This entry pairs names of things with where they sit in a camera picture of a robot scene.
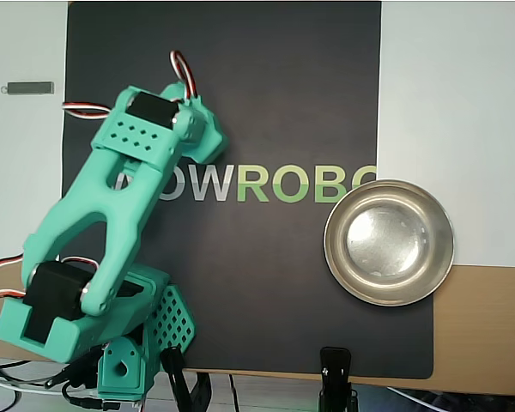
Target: black clamp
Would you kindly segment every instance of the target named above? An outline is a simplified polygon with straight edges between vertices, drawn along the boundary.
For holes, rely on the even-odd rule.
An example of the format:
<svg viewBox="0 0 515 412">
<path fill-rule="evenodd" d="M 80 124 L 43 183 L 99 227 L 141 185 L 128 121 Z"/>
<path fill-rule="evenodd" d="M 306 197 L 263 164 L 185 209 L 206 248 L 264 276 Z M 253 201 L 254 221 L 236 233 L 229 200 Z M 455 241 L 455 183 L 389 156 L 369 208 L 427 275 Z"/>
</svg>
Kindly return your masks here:
<svg viewBox="0 0 515 412">
<path fill-rule="evenodd" d="M 205 412 L 212 400 L 212 384 L 209 375 L 197 373 L 197 382 L 189 393 L 183 376 L 185 360 L 181 353 L 181 347 L 164 349 L 161 352 L 161 363 L 170 378 L 179 412 Z"/>
<path fill-rule="evenodd" d="M 318 399 L 319 412 L 358 412 L 357 393 L 349 383 L 351 353 L 345 348 L 320 349 L 323 389 Z"/>
</svg>

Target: cable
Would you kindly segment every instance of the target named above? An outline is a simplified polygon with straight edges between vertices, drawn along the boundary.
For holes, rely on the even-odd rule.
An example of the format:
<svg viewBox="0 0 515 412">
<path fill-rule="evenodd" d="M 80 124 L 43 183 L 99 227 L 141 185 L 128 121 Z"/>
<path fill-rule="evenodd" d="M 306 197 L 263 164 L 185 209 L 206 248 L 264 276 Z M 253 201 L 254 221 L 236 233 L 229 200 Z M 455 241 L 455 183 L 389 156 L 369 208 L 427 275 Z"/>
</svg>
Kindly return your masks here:
<svg viewBox="0 0 515 412">
<path fill-rule="evenodd" d="M 70 383 L 66 383 L 61 389 L 60 395 L 63 395 L 71 405 L 78 406 L 84 409 L 97 409 L 97 410 L 119 410 L 120 402 L 108 402 L 95 397 L 72 397 L 67 390 L 70 388 Z"/>
<path fill-rule="evenodd" d="M 7 266 L 9 264 L 16 264 L 17 262 L 20 262 L 23 260 L 23 254 L 16 255 L 16 256 L 10 256 L 10 257 L 4 257 L 0 259 L 0 268 L 3 266 Z"/>
<path fill-rule="evenodd" d="M 17 406 L 17 404 L 21 401 L 21 393 L 20 392 L 14 392 L 14 400 L 12 403 L 10 403 L 8 406 L 6 406 L 4 409 L 0 409 L 0 412 L 8 412 L 10 409 Z"/>
<path fill-rule="evenodd" d="M 170 51 L 170 63 L 178 79 L 185 84 L 185 98 L 198 97 L 195 78 L 181 51 Z"/>
<path fill-rule="evenodd" d="M 82 257 L 82 256 L 68 256 L 61 259 L 61 263 L 65 264 L 67 262 L 80 262 L 83 264 L 91 264 L 94 266 L 94 269 L 97 270 L 100 268 L 100 264 L 98 264 L 95 260 L 90 259 L 89 257 Z"/>
<path fill-rule="evenodd" d="M 414 401 L 416 403 L 419 403 L 421 406 L 425 406 L 426 408 L 430 408 L 431 410 L 436 410 L 437 412 L 450 412 L 446 409 L 439 408 L 437 406 L 430 405 L 429 403 L 423 402 L 421 399 L 418 399 L 416 397 L 412 397 L 411 395 L 407 395 L 404 392 L 401 392 L 395 388 L 391 388 L 390 386 L 387 387 L 390 391 L 395 392 L 396 394 L 400 395 L 401 397 L 406 397 L 410 401 Z"/>
<path fill-rule="evenodd" d="M 139 401 L 139 409 L 137 410 L 137 412 L 145 412 L 145 403 L 146 402 L 147 402 L 146 397 L 142 398 L 142 400 Z"/>
<path fill-rule="evenodd" d="M 13 381 L 12 377 L 10 377 L 6 372 L 4 372 L 1 368 L 0 368 L 0 376 L 2 376 L 4 379 L 6 379 L 7 381 Z M 12 408 L 14 408 L 20 401 L 21 401 L 21 392 L 20 391 L 17 391 L 17 390 L 14 390 L 14 400 L 12 403 L 10 403 L 6 408 L 2 409 L 2 412 L 4 412 L 4 410 L 10 410 Z"/>
<path fill-rule="evenodd" d="M 22 367 L 23 365 L 26 365 L 27 363 L 30 363 L 30 360 L 20 360 L 19 362 L 13 362 L 13 363 L 4 363 L 3 365 L 0 365 L 0 369 L 9 369 L 11 367 Z"/>
<path fill-rule="evenodd" d="M 237 395 L 237 389 L 234 387 L 233 375 L 229 373 L 229 381 L 231 382 L 231 392 L 233 393 L 234 411 L 240 412 L 239 409 L 239 397 Z"/>
<path fill-rule="evenodd" d="M 107 106 L 98 105 L 96 103 L 83 103 L 83 102 L 69 102 L 66 101 L 61 105 L 61 108 L 65 110 L 71 116 L 75 118 L 85 118 L 89 120 L 100 120 L 106 118 L 111 109 Z M 95 110 L 101 113 L 88 113 L 84 110 Z"/>
<path fill-rule="evenodd" d="M 22 292 L 21 290 L 15 290 L 15 289 L 0 289 L 0 299 L 1 298 L 22 298 L 25 296 L 25 292 Z"/>
<path fill-rule="evenodd" d="M 0 387 L 4 388 L 4 389 L 10 389 L 12 391 L 19 391 L 19 392 L 23 392 L 23 393 L 33 393 L 36 395 L 53 395 L 53 396 L 62 396 L 63 395 L 61 392 L 57 392 L 57 391 L 40 391 L 37 389 L 20 388 L 20 387 L 14 386 L 12 384 L 6 384 L 1 381 L 0 381 Z"/>
</svg>

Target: metal bowl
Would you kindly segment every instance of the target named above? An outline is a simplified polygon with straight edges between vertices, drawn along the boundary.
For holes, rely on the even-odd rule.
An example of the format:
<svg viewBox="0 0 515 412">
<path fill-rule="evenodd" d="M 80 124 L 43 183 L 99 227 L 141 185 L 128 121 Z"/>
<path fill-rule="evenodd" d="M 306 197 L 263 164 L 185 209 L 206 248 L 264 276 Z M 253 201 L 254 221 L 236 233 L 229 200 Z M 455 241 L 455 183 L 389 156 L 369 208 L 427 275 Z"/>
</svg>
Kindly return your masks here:
<svg viewBox="0 0 515 412">
<path fill-rule="evenodd" d="M 423 189 L 376 180 L 354 189 L 331 211 L 324 230 L 330 271 L 351 294 L 402 306 L 431 294 L 454 257 L 448 216 Z"/>
</svg>

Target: black cable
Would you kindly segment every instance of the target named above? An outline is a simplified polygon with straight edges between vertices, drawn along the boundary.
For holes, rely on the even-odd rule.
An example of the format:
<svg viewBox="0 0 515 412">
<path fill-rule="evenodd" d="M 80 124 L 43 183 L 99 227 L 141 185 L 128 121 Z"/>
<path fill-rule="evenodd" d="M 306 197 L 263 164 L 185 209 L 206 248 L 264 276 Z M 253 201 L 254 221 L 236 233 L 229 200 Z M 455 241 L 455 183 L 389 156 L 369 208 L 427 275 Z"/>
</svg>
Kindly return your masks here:
<svg viewBox="0 0 515 412">
<path fill-rule="evenodd" d="M 10 367 L 20 367 L 22 365 L 26 365 L 27 363 L 30 363 L 30 360 L 21 360 L 19 362 L 5 363 L 3 365 L 0 365 L 0 369 L 8 369 Z"/>
<path fill-rule="evenodd" d="M 237 395 L 237 388 L 234 387 L 233 375 L 229 373 L 229 381 L 231 382 L 231 392 L 233 393 L 234 411 L 240 412 L 239 409 L 239 397 Z"/>
<path fill-rule="evenodd" d="M 120 402 L 108 402 L 93 397 L 72 397 L 67 390 L 70 388 L 70 383 L 67 382 L 61 388 L 61 393 L 67 402 L 71 405 L 78 406 L 84 409 L 97 409 L 97 410 L 119 410 Z"/>
<path fill-rule="evenodd" d="M 0 367 L 0 376 L 2 376 L 8 382 L 13 382 L 14 381 L 6 372 L 4 372 L 2 370 L 1 367 Z M 12 388 L 12 390 L 14 391 L 14 400 L 13 400 L 13 402 L 9 406 L 6 406 L 4 409 L 2 409 L 0 412 L 7 412 L 8 410 L 14 408 L 19 403 L 19 401 L 21 401 L 21 392 L 16 391 L 13 388 Z"/>
</svg>

